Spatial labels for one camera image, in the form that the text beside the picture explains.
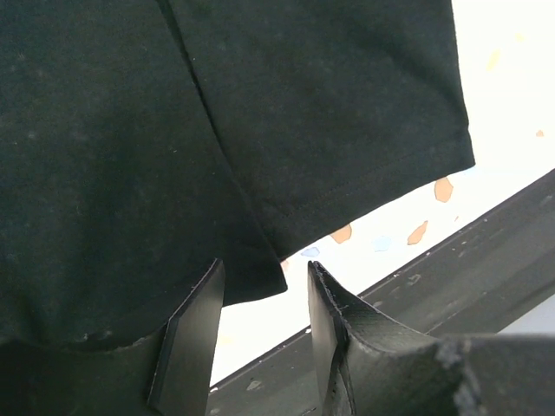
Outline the black t shirt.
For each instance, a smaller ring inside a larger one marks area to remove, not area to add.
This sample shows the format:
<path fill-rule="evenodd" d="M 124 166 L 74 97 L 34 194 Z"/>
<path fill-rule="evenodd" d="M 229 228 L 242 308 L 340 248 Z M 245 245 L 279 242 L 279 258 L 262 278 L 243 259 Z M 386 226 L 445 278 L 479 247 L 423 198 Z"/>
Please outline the black t shirt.
<path fill-rule="evenodd" d="M 449 1 L 4 1 L 1 340 L 125 345 L 474 163 Z"/>

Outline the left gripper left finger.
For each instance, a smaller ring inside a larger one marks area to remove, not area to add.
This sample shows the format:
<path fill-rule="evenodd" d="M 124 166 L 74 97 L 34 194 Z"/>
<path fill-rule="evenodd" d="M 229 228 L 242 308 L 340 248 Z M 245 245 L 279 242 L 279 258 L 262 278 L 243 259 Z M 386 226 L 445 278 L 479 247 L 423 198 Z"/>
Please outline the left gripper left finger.
<path fill-rule="evenodd" d="M 158 297 L 80 347 L 1 347 L 3 415 L 202 415 L 225 291 L 215 260 L 194 285 Z"/>

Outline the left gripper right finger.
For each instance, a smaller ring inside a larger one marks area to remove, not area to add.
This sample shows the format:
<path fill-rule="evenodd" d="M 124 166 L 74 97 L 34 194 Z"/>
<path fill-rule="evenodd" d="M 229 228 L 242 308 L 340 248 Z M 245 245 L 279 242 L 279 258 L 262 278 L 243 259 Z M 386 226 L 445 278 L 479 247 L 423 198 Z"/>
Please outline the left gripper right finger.
<path fill-rule="evenodd" d="M 308 266 L 312 349 L 325 415 L 551 415 L 550 335 L 411 329 Z"/>

